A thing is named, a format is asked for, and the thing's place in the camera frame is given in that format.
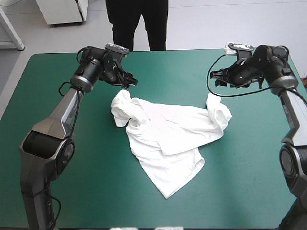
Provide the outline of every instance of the metal frame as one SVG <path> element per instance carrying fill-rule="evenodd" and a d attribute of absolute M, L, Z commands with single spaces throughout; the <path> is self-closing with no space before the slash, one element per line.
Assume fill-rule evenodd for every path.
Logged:
<path fill-rule="evenodd" d="M 5 15 L 2 7 L 0 7 L 0 24 L 2 24 L 3 28 L 11 39 L 11 41 L 0 42 L 0 49 L 17 48 L 18 50 L 24 50 L 23 42 L 10 23 L 8 17 Z"/>

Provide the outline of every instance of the floor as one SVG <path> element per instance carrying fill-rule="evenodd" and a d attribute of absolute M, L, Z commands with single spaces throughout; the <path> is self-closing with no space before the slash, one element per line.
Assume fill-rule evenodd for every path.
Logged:
<path fill-rule="evenodd" d="M 104 0 L 89 0 L 87 20 L 79 26 L 48 26 L 35 0 L 21 0 L 4 11 L 25 50 L 0 50 L 0 118 L 33 54 L 77 52 L 112 42 Z M 285 45 L 304 77 L 306 12 L 307 0 L 169 0 L 167 49 L 222 48 L 227 42 Z M 142 19 L 134 43 L 136 51 L 149 50 Z"/>

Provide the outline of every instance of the person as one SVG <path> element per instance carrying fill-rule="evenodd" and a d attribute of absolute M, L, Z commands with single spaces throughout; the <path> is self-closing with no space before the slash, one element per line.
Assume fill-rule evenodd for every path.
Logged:
<path fill-rule="evenodd" d="M 141 15 L 150 50 L 166 50 L 168 0 L 106 0 L 113 42 L 133 51 L 133 38 Z"/>

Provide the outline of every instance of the white object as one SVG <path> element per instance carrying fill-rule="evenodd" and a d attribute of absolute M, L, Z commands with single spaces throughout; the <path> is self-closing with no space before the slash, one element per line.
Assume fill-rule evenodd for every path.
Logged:
<path fill-rule="evenodd" d="M 116 125 L 128 123 L 131 151 L 166 199 L 202 169 L 198 146 L 219 139 L 228 126 L 231 114 L 220 97 L 208 94 L 207 107 L 154 104 L 127 90 L 112 101 Z"/>
<path fill-rule="evenodd" d="M 225 47 L 224 47 L 224 52 L 225 52 L 226 55 L 236 56 L 236 50 L 231 49 L 229 47 L 229 44 L 232 44 L 236 48 L 241 48 L 241 49 L 245 49 L 245 50 L 249 50 L 249 51 L 254 50 L 254 47 L 251 46 L 251 45 L 239 44 L 239 43 L 234 43 L 234 42 L 227 42 Z"/>
<path fill-rule="evenodd" d="M 36 0 L 48 25 L 86 21 L 88 0 Z"/>
<path fill-rule="evenodd" d="M 24 50 L 24 44 L 0 6 L 0 49 Z"/>

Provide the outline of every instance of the white cabinet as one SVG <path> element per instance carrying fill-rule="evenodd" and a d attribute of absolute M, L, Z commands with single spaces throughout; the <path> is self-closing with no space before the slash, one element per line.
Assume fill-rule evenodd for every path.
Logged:
<path fill-rule="evenodd" d="M 86 20 L 88 0 L 36 0 L 48 25 Z"/>

